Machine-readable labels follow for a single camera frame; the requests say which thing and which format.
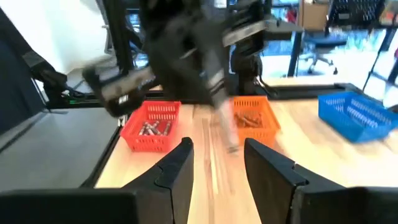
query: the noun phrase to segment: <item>gray floor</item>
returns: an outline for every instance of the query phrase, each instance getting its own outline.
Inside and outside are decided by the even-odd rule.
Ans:
[[[81,71],[68,76],[74,86]],[[86,83],[77,89],[89,92]],[[59,110],[46,114],[0,154],[0,191],[79,187],[91,174],[113,135],[117,120],[103,108]],[[0,136],[0,147],[42,113]]]

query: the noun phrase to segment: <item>plastic basket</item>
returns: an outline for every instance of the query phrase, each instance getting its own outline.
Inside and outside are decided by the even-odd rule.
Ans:
[[[398,115],[354,92],[319,96],[319,117],[351,142],[383,139],[398,126]]]
[[[174,147],[175,133],[178,126],[178,112],[181,102],[145,101],[133,112],[121,131],[132,151],[141,152],[169,152]],[[160,121],[158,129],[162,132],[170,121],[169,134],[166,136],[139,135],[144,122]]]
[[[258,128],[242,128],[238,125],[239,144],[243,145],[246,138],[253,138],[268,147],[274,147],[275,136],[280,125],[265,96],[234,97],[234,117],[237,114],[258,114],[261,125]]]

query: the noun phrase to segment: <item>orange basket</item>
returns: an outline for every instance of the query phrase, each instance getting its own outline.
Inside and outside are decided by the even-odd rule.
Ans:
[[[132,151],[169,152],[174,147],[180,107],[181,102],[145,101],[133,112],[120,135]],[[159,122],[157,130],[161,133],[164,133],[167,123],[170,123],[167,135],[140,135],[145,122],[154,124],[156,121]]]
[[[234,100],[234,118],[238,126],[239,143],[253,138],[268,147],[274,147],[280,125],[265,96],[237,96]]]

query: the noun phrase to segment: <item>white wall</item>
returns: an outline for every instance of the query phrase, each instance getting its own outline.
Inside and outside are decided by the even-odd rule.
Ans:
[[[62,73],[107,57],[103,18],[92,3],[95,1],[0,0],[30,46]]]

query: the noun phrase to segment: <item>wooden table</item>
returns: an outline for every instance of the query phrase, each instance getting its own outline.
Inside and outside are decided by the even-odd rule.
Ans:
[[[275,82],[297,84],[303,80]],[[398,186],[398,131],[383,141],[353,145],[318,118],[317,100],[273,101],[271,106],[281,125],[276,151],[347,187]],[[179,118],[179,137],[191,137],[195,149],[188,222],[260,223],[246,178],[243,151],[237,157],[226,154],[220,127],[211,109],[183,105]],[[96,187],[121,187],[164,155],[131,152],[120,139]]]

